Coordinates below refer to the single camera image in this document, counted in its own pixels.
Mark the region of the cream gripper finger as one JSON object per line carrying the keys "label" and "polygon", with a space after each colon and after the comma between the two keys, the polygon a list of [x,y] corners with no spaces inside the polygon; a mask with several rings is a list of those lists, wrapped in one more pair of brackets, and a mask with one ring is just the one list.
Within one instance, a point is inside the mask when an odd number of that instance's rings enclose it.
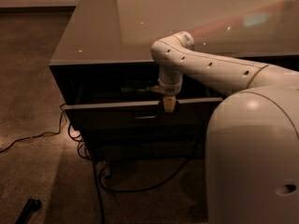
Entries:
{"label": "cream gripper finger", "polygon": [[166,113],[173,113],[176,107],[176,97],[172,95],[165,95],[163,98],[164,111]]}

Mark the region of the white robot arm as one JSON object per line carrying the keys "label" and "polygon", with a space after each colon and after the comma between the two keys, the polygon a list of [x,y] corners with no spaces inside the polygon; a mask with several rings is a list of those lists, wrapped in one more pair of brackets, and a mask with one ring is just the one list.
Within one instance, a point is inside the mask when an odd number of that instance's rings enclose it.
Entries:
{"label": "white robot arm", "polygon": [[206,130],[208,224],[299,224],[297,72],[197,52],[187,32],[150,53],[162,93],[188,76],[225,97]]}

